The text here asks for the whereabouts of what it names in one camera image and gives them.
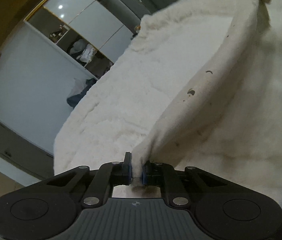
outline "cabinet panel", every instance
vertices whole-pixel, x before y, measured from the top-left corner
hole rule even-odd
[[[44,7],[65,23],[71,22],[95,0],[48,0]]]
[[[81,12],[70,27],[97,49],[100,49],[123,24],[98,2]]]
[[[122,26],[100,49],[100,51],[112,62],[124,53],[125,49],[130,45],[132,32]]]

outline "glossy cabinet door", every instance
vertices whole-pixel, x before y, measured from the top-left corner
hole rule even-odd
[[[43,6],[63,22],[69,24],[95,0],[48,0]]]
[[[126,27],[122,26],[100,49],[106,57],[112,62],[124,53],[126,48],[130,45],[132,39],[132,32]]]
[[[123,23],[100,3],[94,2],[70,22],[69,26],[100,49],[123,26]]]

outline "crosshair logo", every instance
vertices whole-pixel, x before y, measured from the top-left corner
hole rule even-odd
[[[134,202],[132,202],[131,204],[134,205],[135,207],[137,207],[137,206],[140,205],[141,203],[138,202],[138,201],[134,201]]]

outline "dark spot on fabric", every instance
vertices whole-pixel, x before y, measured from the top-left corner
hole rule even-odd
[[[191,94],[191,95],[193,95],[193,96],[194,96],[195,91],[194,91],[193,89],[189,89],[189,91],[188,91],[188,93],[187,93],[187,94]]]

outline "white blanket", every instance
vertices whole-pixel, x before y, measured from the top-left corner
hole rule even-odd
[[[259,0],[180,0],[144,17],[57,135],[55,173],[131,151],[134,177],[148,158],[193,165],[282,206],[282,0],[267,7],[271,27]]]

